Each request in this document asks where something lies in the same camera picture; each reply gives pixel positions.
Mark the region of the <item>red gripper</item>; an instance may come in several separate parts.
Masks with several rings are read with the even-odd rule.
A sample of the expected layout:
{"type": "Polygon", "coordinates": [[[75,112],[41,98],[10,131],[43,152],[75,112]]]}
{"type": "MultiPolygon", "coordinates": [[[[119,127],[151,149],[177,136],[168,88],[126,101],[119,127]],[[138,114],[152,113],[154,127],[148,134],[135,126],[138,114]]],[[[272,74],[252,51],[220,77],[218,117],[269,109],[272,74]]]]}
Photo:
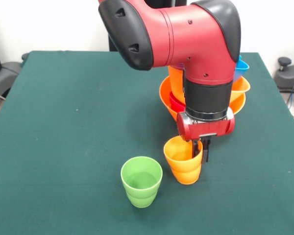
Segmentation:
{"type": "Polygon", "coordinates": [[[208,162],[211,136],[219,137],[233,132],[235,116],[232,110],[227,110],[225,118],[215,121],[200,121],[190,118],[186,112],[177,114],[176,124],[179,135],[185,141],[192,141],[192,158],[195,158],[200,150],[198,140],[202,143],[202,162],[208,162]]]}

